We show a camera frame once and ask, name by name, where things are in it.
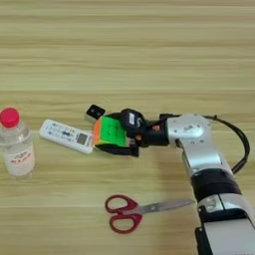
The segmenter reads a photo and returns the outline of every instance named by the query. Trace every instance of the robotic arm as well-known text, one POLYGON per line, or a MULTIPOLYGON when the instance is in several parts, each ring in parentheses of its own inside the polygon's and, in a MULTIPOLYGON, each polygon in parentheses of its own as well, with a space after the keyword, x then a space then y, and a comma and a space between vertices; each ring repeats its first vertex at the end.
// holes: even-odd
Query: robotic arm
POLYGON ((242 130, 217 117, 199 115, 160 115, 159 121, 150 122, 141 113, 125 109, 109 117, 121 122, 130 146, 121 149, 114 145, 110 149, 107 144, 99 146, 104 151, 138 156, 139 147, 169 144, 183 150, 182 159, 201 222, 195 229, 199 255, 255 254, 254 210, 234 178, 250 150, 242 130), (243 141, 245 156, 232 169, 213 144, 208 119, 226 124, 243 141))
POLYGON ((198 203, 198 253, 255 254, 253 208, 214 146, 209 121, 197 115, 167 119, 166 132, 169 142, 183 149, 183 162, 198 203))

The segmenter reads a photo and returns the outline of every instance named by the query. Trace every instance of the wood grain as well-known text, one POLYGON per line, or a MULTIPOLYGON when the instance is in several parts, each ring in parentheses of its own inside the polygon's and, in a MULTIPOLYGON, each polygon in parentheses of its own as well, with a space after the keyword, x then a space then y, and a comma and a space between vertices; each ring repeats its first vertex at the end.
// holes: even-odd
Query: wood grain
MULTIPOLYGON (((137 232, 113 233, 105 199, 193 197, 179 151, 140 158, 83 155, 41 140, 44 119, 88 129, 84 111, 130 107, 221 115, 255 144, 253 0, 0 0, 0 108, 17 107, 34 132, 37 166, 15 179, 0 161, 3 255, 196 254, 195 206, 147 215, 137 232)), ((242 155, 227 128, 213 126, 233 165, 242 155)), ((255 157, 237 180, 255 205, 255 157)))

